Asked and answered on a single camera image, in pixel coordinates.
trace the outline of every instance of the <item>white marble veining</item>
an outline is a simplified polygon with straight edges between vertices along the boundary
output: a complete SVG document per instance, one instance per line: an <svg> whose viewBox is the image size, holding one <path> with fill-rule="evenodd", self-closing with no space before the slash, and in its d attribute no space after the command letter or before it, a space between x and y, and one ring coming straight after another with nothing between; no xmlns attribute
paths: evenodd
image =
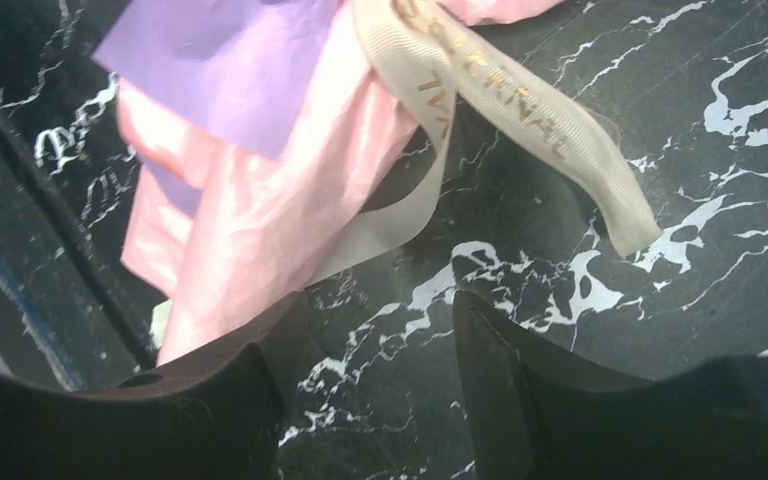
<svg viewBox="0 0 768 480"><path fill-rule="evenodd" d="M670 28L680 30L681 18L705 13L705 9L715 2L690 3L661 18L654 15L638 17L626 29L645 26L648 38ZM591 9L593 14L598 12L588 2L583 13ZM586 43L570 45L572 53L560 57L557 68L553 70L557 75L555 84L563 88L563 80L572 74L574 64L588 52L598 50L599 42L612 33L615 32L600 33ZM633 68L626 60L634 55L646 55L648 44L648 41L636 43L622 51L603 69L590 74L590 80L574 92L574 96L599 85L600 81L615 72L619 74L623 69ZM657 179L662 161L676 152L692 148L693 138L702 134L728 138L727 148L734 152L768 148L768 117L763 115L768 111L768 96L761 101L744 104L740 99L730 98L722 88L727 80L741 80L743 75L751 75L748 66L764 66L764 62L768 61L768 35L725 57L708 60L720 68L720 73L708 87L712 101L698 107L697 117L692 123L673 126L673 132L664 138L659 152L630 160L641 176ZM461 163L481 163L483 156L493 149L496 142L498 137L481 145L475 157L464 158ZM633 258L620 260L605 253L608 250L602 248L603 239L592 225L584 232L578 247L570 252L569 258L562 261L535 258L525 251L514 258L504 258L491 242L479 238L458 244L451 252L451 261L414 288L410 297L393 299L380 307L377 313L348 334L341 356L325 358L311 370L308 378L300 383L300 392L317 398L321 407L318 411L307 412L310 423L290 429L282 444L306 434L328 431L338 425L345 427L359 419L374 424L374 412L344 411L333 406L332 398L338 397L345 386L363 382L366 372L378 362L391 362L406 348L419 348L449 336L451 325L447 319L437 318L429 311L437 303L450 305L456 288L468 289L471 283L494 286L491 291L496 308L511 315L522 326L538 332L546 332L556 326L574 328L588 315L609 310L632 309L640 321L657 320L662 313L659 308L663 307L656 305L663 303L659 302L659 297L663 295L676 299L670 312L678 310L693 315L694 309L711 292L724 288L722 285L733 276L751 272L757 268L756 265L760 265L759 262L763 262L762 257L768 255L768 167L754 168L740 163L739 157L734 158L735 162L725 168L712 165L704 188L699 187L698 181L689 182L687 186L680 185L671 198L663 200L664 204L654 205L656 211L670 205L673 210L684 210L686 213L679 221L666 225L664 235ZM743 182L750 179L754 185L762 185L766 194L758 195L757 188L743 188ZM447 189L444 185L441 196L457 195L477 187ZM716 225L716 229L709 228L712 225ZM724 241L740 245L740 251L719 252L722 262L714 264L716 271L700 271L695 266L695 260L702 252L717 249L716 244ZM592 266L597 262L611 265L612 271L633 269L641 272L645 280L634 291L621 291L613 286L610 278L600 278L594 273ZM465 264L471 267L463 270ZM675 268L657 268L659 265L673 265ZM587 292L581 287L585 279L589 284ZM543 300L542 313L523 316L520 313L522 292L529 285L549 287L550 293ZM572 294L564 298L557 296L554 291L561 285L566 285L566 290L572 290ZM360 293L353 289L343 292L340 304L351 302L352 294ZM410 320L403 320L400 331L393 333L393 324L399 319ZM768 349L761 355L768 356ZM472 468L473 464L470 464L463 472L453 473L451 478L458 478Z"/></svg>
<svg viewBox="0 0 768 480"><path fill-rule="evenodd" d="M20 108L27 107L40 101L40 96L46 88L49 74L64 64L61 53L70 48L72 37L86 10L87 0L58 0L60 14L58 28L54 30L41 48L37 71L37 84L29 92L12 92L6 87L0 88L0 108L12 115ZM46 171L49 177L64 173L72 162L89 161L86 142L92 128L105 116L109 115L108 108L113 105L119 87L115 74L109 74L107 85L96 94L83 102L74 110L74 118L66 125L45 126L34 140L33 152L37 166ZM106 159L109 165L92 179L86 186L86 203L80 211L81 225L88 231L103 221L123 202L127 202L128 193L136 183L137 162L132 162L136 152L128 147L125 152ZM126 167L127 178L122 178L121 171L116 173L113 168L117 162L129 164Z"/></svg>
<svg viewBox="0 0 768 480"><path fill-rule="evenodd" d="M402 467L382 470L364 478L364 480L416 480L425 475L428 467Z"/></svg>

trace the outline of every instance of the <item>gold printed text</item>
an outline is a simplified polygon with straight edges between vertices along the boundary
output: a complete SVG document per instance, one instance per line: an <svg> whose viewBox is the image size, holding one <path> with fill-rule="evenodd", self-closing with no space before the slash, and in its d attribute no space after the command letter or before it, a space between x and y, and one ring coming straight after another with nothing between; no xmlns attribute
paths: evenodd
<svg viewBox="0 0 768 480"><path fill-rule="evenodd" d="M467 57L466 62L464 63L464 69L469 72L470 76L473 78L478 77L478 74L473 71L473 66L478 65L480 67L486 67L487 61L484 60L484 57L481 56L480 50L475 50L474 52L469 54L469 57Z"/></svg>
<svg viewBox="0 0 768 480"><path fill-rule="evenodd" d="M520 102L525 102L525 97L528 96L528 89L525 87L519 87L514 91L514 93L508 98L508 100L505 102L505 105L510 105L514 100L519 100Z"/></svg>
<svg viewBox="0 0 768 480"><path fill-rule="evenodd" d="M393 9L402 20L411 20L419 15L416 0L393 0Z"/></svg>
<svg viewBox="0 0 768 480"><path fill-rule="evenodd" d="M505 90L505 87L508 85L508 82L505 81L505 78L501 75L500 72L507 72L505 67L500 66L499 72L493 72L490 75L487 76L487 81L484 82L484 88L490 88L495 87L496 89L496 98L501 100L502 99L502 92Z"/></svg>
<svg viewBox="0 0 768 480"><path fill-rule="evenodd" d="M455 49L449 41L449 35L446 33L446 27L436 18L431 20L431 25L428 26L428 34L431 35L431 38L437 40L437 43L443 47L446 53L449 55L455 54Z"/></svg>
<svg viewBox="0 0 768 480"><path fill-rule="evenodd" d="M566 137L559 138L553 145L552 145L552 151L555 152L555 155L559 156L561 159L565 158L564 153L561 152L561 148L564 146L564 144L567 142Z"/></svg>
<svg viewBox="0 0 768 480"><path fill-rule="evenodd" d="M519 121L520 122L526 122L528 121L529 117L534 114L534 112L537 111L537 105L529 105L528 102L525 101L525 98L520 97L519 102L517 103L517 107L519 109Z"/></svg>
<svg viewBox="0 0 768 480"><path fill-rule="evenodd" d="M420 92L439 89L431 98L426 100L425 104L441 113L440 116L435 117L435 120L443 124L443 133L440 138L445 140L452 126L452 111L443 105L443 101L446 100L446 91L441 88L443 80L440 78L440 74L436 70L432 70L431 75L434 77L433 80L418 85L416 89Z"/></svg>
<svg viewBox="0 0 768 480"><path fill-rule="evenodd" d="M552 128L551 121L549 119L533 120L528 122L527 125L530 127L535 127L536 129L543 132L544 142L549 143L549 141L552 140L552 134L555 133L555 129Z"/></svg>

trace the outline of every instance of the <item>cream ribbon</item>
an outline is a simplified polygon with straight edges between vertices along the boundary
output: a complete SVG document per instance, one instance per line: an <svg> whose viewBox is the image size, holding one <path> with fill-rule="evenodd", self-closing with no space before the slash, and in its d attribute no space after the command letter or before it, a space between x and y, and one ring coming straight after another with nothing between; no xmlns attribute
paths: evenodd
<svg viewBox="0 0 768 480"><path fill-rule="evenodd" d="M626 257L661 230L618 146L616 126L589 112L433 0L353 2L358 37L380 78L416 117L437 158L408 197L355 217L314 283L399 247L437 206L457 93L522 148L580 185Z"/></svg>

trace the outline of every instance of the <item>blue edge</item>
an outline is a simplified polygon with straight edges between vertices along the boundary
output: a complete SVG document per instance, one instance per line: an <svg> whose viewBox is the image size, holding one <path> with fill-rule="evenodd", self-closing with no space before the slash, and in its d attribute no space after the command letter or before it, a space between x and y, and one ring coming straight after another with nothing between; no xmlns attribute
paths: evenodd
<svg viewBox="0 0 768 480"><path fill-rule="evenodd" d="M84 388L84 382L81 379L80 375L78 375L77 372L75 372L74 369L72 369L71 366L69 366L69 363L66 361L66 356L63 354L63 351L57 346L57 344L54 342L53 337L51 335L51 331L48 329L48 327L42 322L42 320L39 317L39 314L37 314L36 310L33 306L27 301L25 296L22 294L22 291L19 288L19 285L16 283L16 280L13 279L13 276L10 274L10 272L7 270L7 268L0 262L0 280L3 282L3 285L7 287L7 289L10 291L10 295L16 300L18 303L19 309L24 313L28 319L28 328L31 328L34 330L34 333L37 334L37 338L39 338L44 345L41 347L44 347L48 350L49 353L54 357L54 359L60 364L61 371L65 375L66 382L68 382L68 388L70 390L79 390Z"/></svg>

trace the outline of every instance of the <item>marble surface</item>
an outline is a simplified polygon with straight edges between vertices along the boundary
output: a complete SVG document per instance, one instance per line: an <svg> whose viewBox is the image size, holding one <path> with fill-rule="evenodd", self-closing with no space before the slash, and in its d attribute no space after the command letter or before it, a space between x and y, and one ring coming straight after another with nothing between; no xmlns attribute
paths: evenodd
<svg viewBox="0 0 768 480"><path fill-rule="evenodd" d="M32 3L23 21L42 40L0 33L16 47L0 47L0 105L118 268L137 169L116 138L116 79L87 58L103 2ZM619 124L665 234L617 258L578 188L461 105L428 228L311 289L281 478L475 478L449 316L459 288L647 378L768 355L768 0L570 0L481 33ZM422 136L405 153L428 154ZM147 315L154 294L117 271Z"/></svg>

